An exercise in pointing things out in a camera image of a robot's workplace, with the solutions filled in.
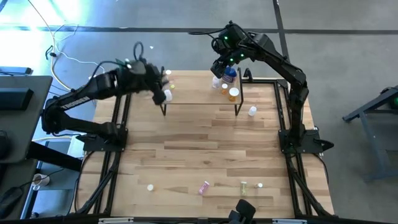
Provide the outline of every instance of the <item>wooden table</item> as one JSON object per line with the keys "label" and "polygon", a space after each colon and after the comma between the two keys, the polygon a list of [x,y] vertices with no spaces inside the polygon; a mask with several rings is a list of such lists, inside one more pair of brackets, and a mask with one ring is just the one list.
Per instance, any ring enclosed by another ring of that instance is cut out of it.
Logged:
{"label": "wooden table", "polygon": [[[226,218],[244,198],[257,208],[255,218],[293,217],[285,157],[277,137],[274,87],[243,84],[243,88],[245,101],[238,116],[230,105],[173,105],[162,116],[152,94],[133,95],[112,216]],[[114,101],[98,102],[96,122],[111,120]],[[247,111],[253,105],[257,113],[250,117]],[[308,101],[303,122],[307,129],[313,128]],[[98,185],[103,155],[96,152],[86,163],[78,189],[79,207]],[[303,154],[303,164],[308,187],[333,213],[322,163]],[[201,196],[198,190],[204,181],[211,186]],[[240,193],[241,181],[248,183],[245,197]],[[255,189],[257,183],[264,187]],[[154,185],[153,192],[147,190],[148,184]],[[302,193],[297,193],[304,211]]]}
{"label": "wooden table", "polygon": [[[167,105],[234,105],[235,114],[238,115],[244,101],[240,72],[234,83],[228,83],[228,90],[232,87],[239,90],[236,101],[229,100],[229,93],[221,94],[221,83],[219,88],[213,88],[213,77],[211,71],[173,71],[168,75],[170,83],[164,87],[172,92],[173,99],[161,106],[163,115],[166,115]],[[169,87],[171,84],[175,86],[174,89]]]}

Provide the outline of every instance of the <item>concrete floor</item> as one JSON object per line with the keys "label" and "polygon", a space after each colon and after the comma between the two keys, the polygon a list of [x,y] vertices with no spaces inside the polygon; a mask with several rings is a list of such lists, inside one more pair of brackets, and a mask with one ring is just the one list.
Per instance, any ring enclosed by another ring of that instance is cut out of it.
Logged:
{"label": "concrete floor", "polygon": [[[232,19],[244,28],[280,28],[272,0],[32,2],[49,24],[55,26],[75,22],[93,27],[215,28]],[[395,0],[279,0],[279,6],[285,29],[398,29]],[[52,45],[50,34],[35,29],[44,25],[29,3],[8,0],[0,12],[0,23],[32,28],[32,31],[0,30],[1,64],[29,66],[35,75],[51,75],[50,64],[44,57],[45,50]],[[71,57],[100,62],[132,58],[132,46],[141,40],[145,45],[144,56],[171,70],[208,70],[216,58],[209,37],[190,36],[178,29],[156,30],[77,32],[60,46]],[[280,35],[274,32],[269,37],[280,52]],[[369,143],[359,121],[346,124],[341,117],[376,97],[383,88],[397,85],[398,35],[286,34],[285,38],[292,63],[307,74],[314,122],[322,138],[335,143],[325,153],[325,162],[336,214],[343,218],[396,222],[398,179],[370,183],[363,180],[364,174],[373,171]],[[277,77],[262,62],[244,62],[240,66],[250,67],[255,77]],[[87,81],[94,67],[60,57],[55,70],[65,83],[76,88]],[[94,109],[92,104],[85,104],[70,114],[91,119]],[[35,137],[44,135],[40,130],[38,127]]]}

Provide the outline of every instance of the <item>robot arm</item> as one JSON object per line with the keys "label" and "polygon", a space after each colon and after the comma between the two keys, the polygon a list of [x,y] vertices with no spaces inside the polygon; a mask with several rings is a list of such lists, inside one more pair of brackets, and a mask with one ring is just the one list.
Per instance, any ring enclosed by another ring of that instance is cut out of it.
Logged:
{"label": "robot arm", "polygon": [[42,113],[43,130],[50,134],[69,129],[97,134],[103,139],[117,139],[120,133],[116,124],[110,122],[97,124],[71,118],[66,114],[66,110],[90,100],[103,100],[112,96],[138,93],[142,90],[153,92],[152,99],[156,105],[163,103],[165,95],[162,85],[165,83],[163,83],[163,76],[157,67],[147,63],[144,58],[116,64],[119,65],[119,68],[92,77],[86,85],[79,89],[47,100]]}
{"label": "robot arm", "polygon": [[229,22],[212,41],[213,50],[220,54],[214,61],[211,71],[221,78],[227,66],[238,64],[250,58],[265,62],[290,83],[288,104],[292,110],[292,125],[284,147],[299,147],[305,135],[302,123],[303,106],[308,96],[306,76],[303,71],[286,61],[279,54],[272,41],[265,34],[244,31],[240,26]]}

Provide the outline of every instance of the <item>pink object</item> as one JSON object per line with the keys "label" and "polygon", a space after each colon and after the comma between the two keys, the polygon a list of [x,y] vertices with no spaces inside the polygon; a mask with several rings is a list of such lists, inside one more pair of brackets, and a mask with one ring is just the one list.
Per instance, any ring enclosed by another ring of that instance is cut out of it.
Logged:
{"label": "pink object", "polygon": [[205,193],[205,191],[209,186],[210,186],[209,182],[205,181],[205,183],[199,189],[199,194],[203,195],[203,193]]}

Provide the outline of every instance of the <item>white bottle cap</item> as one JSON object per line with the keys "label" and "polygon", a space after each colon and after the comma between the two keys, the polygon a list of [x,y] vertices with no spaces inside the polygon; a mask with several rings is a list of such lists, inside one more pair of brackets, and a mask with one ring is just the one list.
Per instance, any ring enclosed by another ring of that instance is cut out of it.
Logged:
{"label": "white bottle cap", "polygon": [[237,88],[233,87],[233,88],[231,88],[231,89],[229,90],[229,94],[230,94],[231,96],[238,96],[238,95],[239,95],[239,90],[238,90]]}
{"label": "white bottle cap", "polygon": [[213,77],[213,88],[220,87],[220,79],[217,77]]}
{"label": "white bottle cap", "polygon": [[250,107],[249,115],[254,116],[256,114],[257,108],[255,106]]}
{"label": "white bottle cap", "polygon": [[147,190],[148,191],[153,191],[154,190],[154,185],[153,184],[148,184]]}
{"label": "white bottle cap", "polygon": [[172,92],[170,90],[165,90],[164,94],[166,95],[166,101],[172,101],[173,96],[172,96]]}

